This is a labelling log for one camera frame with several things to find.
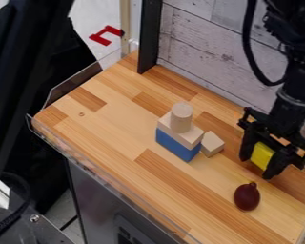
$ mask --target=red tape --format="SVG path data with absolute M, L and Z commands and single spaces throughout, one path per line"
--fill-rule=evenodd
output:
M 117 28 L 114 28 L 112 26 L 106 26 L 103 30 L 101 30 L 100 32 L 96 33 L 96 34 L 92 34 L 90 36 L 90 39 L 92 41 L 98 42 L 104 46 L 108 46 L 112 41 L 109 41 L 108 39 L 105 39 L 103 37 L 101 37 L 101 35 L 103 35 L 104 33 L 111 33 L 114 35 L 117 35 L 119 37 L 123 36 L 123 31 L 122 30 L 118 30 Z

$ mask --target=black cable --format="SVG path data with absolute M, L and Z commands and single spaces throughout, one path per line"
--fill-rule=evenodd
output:
M 283 79 L 280 79 L 276 82 L 270 81 L 262 72 L 262 70 L 258 67 L 257 63 L 255 62 L 254 53 L 251 48 L 251 41 L 250 41 L 250 35 L 251 35 L 251 28 L 254 21 L 254 13 L 256 8 L 256 0 L 247 0 L 247 8 L 244 16 L 244 22 L 243 22 L 243 32 L 242 32 L 242 42 L 243 42 L 243 50 L 245 52 L 245 55 L 247 56 L 249 65 L 251 69 L 254 72 L 254 75 L 258 80 L 261 81 L 262 84 L 272 87 L 277 86 L 281 83 L 283 83 Z
M 28 208 L 31 203 L 31 188 L 23 178 L 14 173 L 2 173 L 1 179 L 3 181 L 11 181 L 13 185 L 15 184 L 20 187 L 22 192 L 24 192 L 25 201 L 15 212 L 0 222 L 0 235 L 20 218 L 21 214 Z

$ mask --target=stacked blocks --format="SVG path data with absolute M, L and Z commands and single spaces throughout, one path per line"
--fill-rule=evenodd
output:
M 192 123 L 192 117 L 193 108 L 189 104 L 177 103 L 158 120 L 156 130 L 156 141 L 186 162 L 199 153 L 204 134 Z

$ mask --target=wooden block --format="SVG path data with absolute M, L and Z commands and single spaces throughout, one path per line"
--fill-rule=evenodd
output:
M 156 130 L 156 141 L 185 162 L 193 160 L 201 149 L 201 143 L 198 143 L 193 149 L 189 150 L 158 128 Z
M 171 129 L 171 112 L 166 113 L 158 120 L 157 128 L 169 135 L 178 143 L 189 150 L 195 148 L 201 142 L 204 131 L 196 127 L 193 123 L 191 129 L 185 133 L 176 133 Z
M 206 132 L 202 138 L 201 151 L 211 157 L 224 149 L 225 143 L 214 132 Z
M 177 133 L 188 132 L 193 121 L 193 107 L 186 102 L 173 105 L 171 112 L 171 129 Z

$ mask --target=blue block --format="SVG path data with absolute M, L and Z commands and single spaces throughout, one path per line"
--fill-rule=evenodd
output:
M 156 130 L 156 141 L 186 162 L 190 162 L 201 149 L 201 142 L 192 150 L 189 150 L 158 128 Z

